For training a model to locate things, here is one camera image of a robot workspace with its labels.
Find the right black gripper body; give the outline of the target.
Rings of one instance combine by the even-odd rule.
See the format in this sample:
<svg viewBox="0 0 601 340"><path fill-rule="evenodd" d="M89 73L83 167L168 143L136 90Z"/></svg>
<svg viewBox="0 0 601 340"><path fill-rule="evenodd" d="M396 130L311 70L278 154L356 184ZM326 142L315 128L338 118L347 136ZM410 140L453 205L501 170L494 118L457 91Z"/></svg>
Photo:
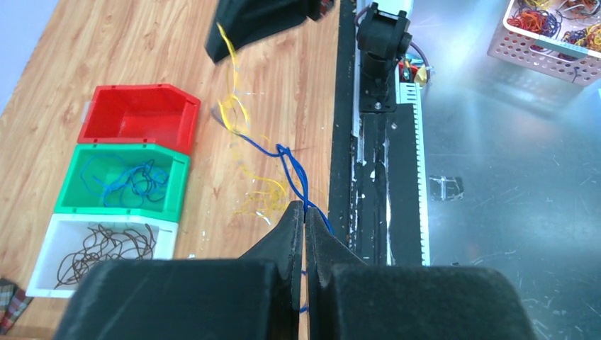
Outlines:
<svg viewBox="0 0 601 340"><path fill-rule="evenodd" d="M238 50L308 19L319 21L334 5L333 0L220 0L206 39L206 52L215 64L228 56L220 28Z"/></svg>

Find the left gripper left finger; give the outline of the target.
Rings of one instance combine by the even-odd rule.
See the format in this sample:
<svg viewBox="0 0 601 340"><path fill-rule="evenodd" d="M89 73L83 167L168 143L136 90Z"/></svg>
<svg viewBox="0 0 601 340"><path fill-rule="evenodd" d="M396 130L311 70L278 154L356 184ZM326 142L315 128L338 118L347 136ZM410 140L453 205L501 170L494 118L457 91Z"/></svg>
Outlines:
<svg viewBox="0 0 601 340"><path fill-rule="evenodd" d="M297 339L304 210L236 259L110 260L73 294L56 339Z"/></svg>

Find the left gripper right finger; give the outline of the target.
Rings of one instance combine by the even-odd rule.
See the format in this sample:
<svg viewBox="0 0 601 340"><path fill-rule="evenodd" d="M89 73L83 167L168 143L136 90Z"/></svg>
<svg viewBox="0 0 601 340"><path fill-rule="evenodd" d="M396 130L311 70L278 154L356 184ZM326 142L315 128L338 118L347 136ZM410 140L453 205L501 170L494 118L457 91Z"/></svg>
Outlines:
<svg viewBox="0 0 601 340"><path fill-rule="evenodd" d="M534 339L504 275L468 266L372 266L305 214L311 339Z"/></svg>

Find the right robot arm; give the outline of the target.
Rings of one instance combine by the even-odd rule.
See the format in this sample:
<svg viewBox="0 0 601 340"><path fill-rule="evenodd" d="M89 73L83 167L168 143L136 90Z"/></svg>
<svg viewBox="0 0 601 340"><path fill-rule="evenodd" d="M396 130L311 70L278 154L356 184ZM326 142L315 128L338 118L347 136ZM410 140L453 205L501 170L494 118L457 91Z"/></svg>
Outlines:
<svg viewBox="0 0 601 340"><path fill-rule="evenodd" d="M219 1L205 49L214 63L263 38L299 26L306 19L319 21L334 7L333 1ZM393 71L408 51L412 1L368 1L355 17L359 61L359 111L393 112Z"/></svg>

